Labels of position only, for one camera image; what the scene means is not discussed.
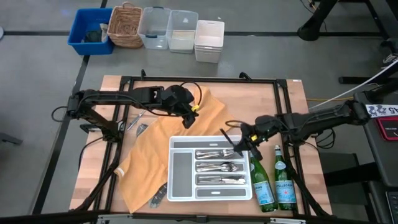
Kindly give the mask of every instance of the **orange cloth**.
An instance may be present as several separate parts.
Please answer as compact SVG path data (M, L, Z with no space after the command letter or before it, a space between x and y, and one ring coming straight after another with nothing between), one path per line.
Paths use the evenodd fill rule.
M119 189L130 211L135 212L154 196L167 182L169 139L171 136L222 135L220 128L229 129L225 121L233 119L224 104L202 87L199 116L185 129L181 118L159 117L137 138L127 158L115 170L119 176ZM199 91L195 91L195 104Z

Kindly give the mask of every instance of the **green glass bottle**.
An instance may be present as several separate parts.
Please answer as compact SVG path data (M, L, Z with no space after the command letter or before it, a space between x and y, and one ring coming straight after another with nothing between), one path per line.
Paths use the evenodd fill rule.
M250 176L256 191L257 201L262 212L272 212L278 209L272 193L267 172L260 162L250 153Z
M275 187L278 205L281 210L295 210L296 196L294 184L286 171L286 164L278 145L275 146Z

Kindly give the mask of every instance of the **blue bin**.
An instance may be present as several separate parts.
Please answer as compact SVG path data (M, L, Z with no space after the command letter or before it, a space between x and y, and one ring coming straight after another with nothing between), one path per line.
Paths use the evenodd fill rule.
M101 29L101 23L109 23L112 9L79 9L70 30L68 44L80 55L111 54L114 44L109 37L105 42L84 43L82 40L89 31Z

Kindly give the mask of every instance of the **cutlery tray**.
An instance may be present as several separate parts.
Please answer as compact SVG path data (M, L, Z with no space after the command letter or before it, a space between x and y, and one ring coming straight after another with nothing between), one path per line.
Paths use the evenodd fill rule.
M234 144L240 136L230 136ZM170 138L167 199L171 202L212 201L212 200L250 200L252 187L248 152L243 157L238 153L228 158L210 157L198 159L197 151L213 152L233 149L224 136L172 136ZM197 164L207 163L216 166L232 162L237 169L234 172L212 170L197 172ZM244 179L243 184L201 183L200 177L212 176L232 179Z

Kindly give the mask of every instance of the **wooden tabletop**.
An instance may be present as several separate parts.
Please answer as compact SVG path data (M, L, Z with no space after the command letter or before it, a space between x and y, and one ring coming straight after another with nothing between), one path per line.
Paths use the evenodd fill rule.
M101 90L116 91L119 88L121 76L105 75ZM135 81L134 88L144 86L164 86L167 88L170 85L179 84L175 82L148 82L148 81ZM274 89L270 84L257 84L257 83L198 83L201 86L207 86L211 94L219 99L228 107L228 112L236 119L245 121L249 124L254 124L255 118L261 115L275 115L275 98ZM301 80L287 80L290 104L293 112L307 113L308 106L305 99L303 83ZM187 85L190 91L194 91L195 87ZM279 91L280 100L282 102L282 109L285 112L284 95L282 89ZM95 110L104 116L106 119L111 120L113 115L114 106L97 106ZM120 109L119 118L122 117L123 106ZM127 123L129 124L141 110L133 107L129 110L129 117ZM129 131L125 133L123 148L121 154L121 161L127 156L129 150L132 148L136 139L136 129L142 124L151 124L156 119L156 116L146 113L138 121L138 123ZM232 129L228 134L240 134L239 129ZM100 132L90 133L87 142L90 142L101 136ZM308 142L315 144L313 139L308 139ZM268 173L271 179L272 187L274 186L274 146L281 145L282 141L280 135L273 136L268 142L260 145L259 150L263 156L261 161L262 166ZM70 202L70 208L76 208L93 190L98 183L100 176L101 165L103 163L103 156L105 152L106 142L100 141L87 147L83 156L80 171L76 180L75 191ZM302 161L302 168L304 179L307 188L314 196L315 200L322 206L322 208L331 214L331 207L326 191L325 180L323 178L322 167L318 151L304 144L300 146L300 155ZM299 213L303 213L302 198L299 188L295 186L297 205ZM104 208L106 194L108 192L108 183L104 187L103 196L101 199L100 208ZM114 191L112 212L128 212L127 206L118 189L118 180ZM186 215L237 215L237 216L291 216L292 212L289 211L275 211L262 213L259 209L256 197L253 196L248 201L219 201L219 202L169 202L167 197L163 199L158 208L150 208L148 204L141 207L137 213L164 213L164 214L186 214Z

